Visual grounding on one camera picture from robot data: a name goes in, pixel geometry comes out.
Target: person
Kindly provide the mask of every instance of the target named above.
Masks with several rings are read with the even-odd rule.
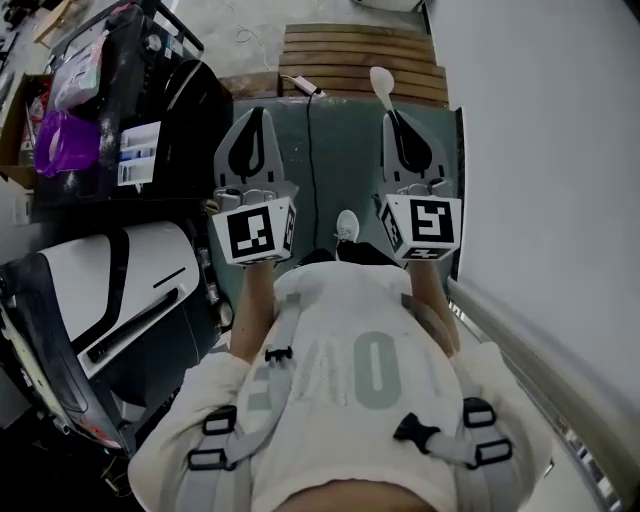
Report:
[[[456,361],[491,397],[498,417],[518,417],[523,500],[531,494],[550,461],[550,431],[493,343],[460,350],[435,263],[400,268],[358,242],[358,219],[348,210],[336,231],[337,259],[316,251],[276,283],[269,262],[245,268],[229,351],[187,370],[171,410],[129,465],[131,488],[146,510],[181,510],[187,454],[212,411],[234,403],[245,434],[268,421],[274,404],[265,354],[284,316],[276,311],[291,294],[300,298],[291,389],[269,439],[250,459],[252,511],[458,510],[451,464],[393,438],[407,413],[456,435],[463,412]],[[423,329],[403,294],[435,313],[444,335]]]

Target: wooden bench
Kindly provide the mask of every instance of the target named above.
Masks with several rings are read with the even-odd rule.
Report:
[[[445,70],[436,64],[431,37],[419,32],[335,23],[288,25],[278,71],[303,76],[332,96],[375,97],[372,66],[387,68],[395,78],[392,99],[449,107]],[[285,96],[304,95],[288,80],[282,89]]]

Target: black plastic buckle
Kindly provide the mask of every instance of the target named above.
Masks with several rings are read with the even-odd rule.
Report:
[[[473,416],[482,415],[486,417],[489,414],[489,419],[481,419],[474,421]],[[496,422],[496,412],[491,407],[491,404],[482,398],[471,397],[465,398],[462,404],[462,421],[467,428],[481,428],[490,427]]]
[[[413,441],[421,453],[429,455],[427,442],[433,434],[438,432],[441,432],[438,427],[425,427],[415,414],[409,413],[398,425],[393,438],[398,441]]]
[[[208,462],[208,463],[200,463],[194,462],[192,457],[194,455],[207,455],[207,454],[220,454],[220,458],[218,462]],[[224,469],[225,471],[233,471],[236,469],[237,463],[233,463],[227,466],[227,456],[224,453],[224,448],[216,448],[213,450],[191,450],[187,453],[187,467],[191,471],[209,471],[212,469]]]
[[[495,446],[506,446],[507,451],[501,455],[494,455],[493,457],[485,457],[483,455],[483,450],[487,448],[493,448]],[[477,469],[480,466],[487,466],[489,464],[495,464],[497,462],[502,462],[504,460],[509,460],[513,455],[513,445],[511,441],[509,441],[506,437],[503,439],[499,439],[498,441],[491,441],[490,443],[483,443],[476,446],[476,463],[475,464],[467,464],[469,469]]]
[[[222,434],[230,434],[236,426],[236,418],[238,416],[238,410],[235,405],[223,405],[209,414],[202,424],[202,432],[205,436],[219,436]],[[227,420],[227,426],[224,428],[207,428],[207,423],[210,421]]]
[[[268,363],[269,361],[271,361],[271,358],[275,358],[275,360],[279,363],[280,361],[282,361],[283,357],[286,357],[287,359],[291,359],[293,357],[293,350],[291,349],[291,347],[287,347],[287,348],[281,348],[281,349],[276,349],[276,350],[267,350],[264,353],[264,360]]]

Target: white spoon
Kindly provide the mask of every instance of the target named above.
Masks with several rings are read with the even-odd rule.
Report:
[[[385,68],[373,67],[369,70],[369,77],[371,78],[373,92],[376,93],[376,96],[384,105],[385,110],[387,112],[393,112],[393,105],[389,97],[395,85],[393,75]]]

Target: shoe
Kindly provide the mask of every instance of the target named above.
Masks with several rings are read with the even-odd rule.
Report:
[[[358,217],[351,210],[343,210],[336,222],[336,237],[340,242],[355,242],[360,234]]]

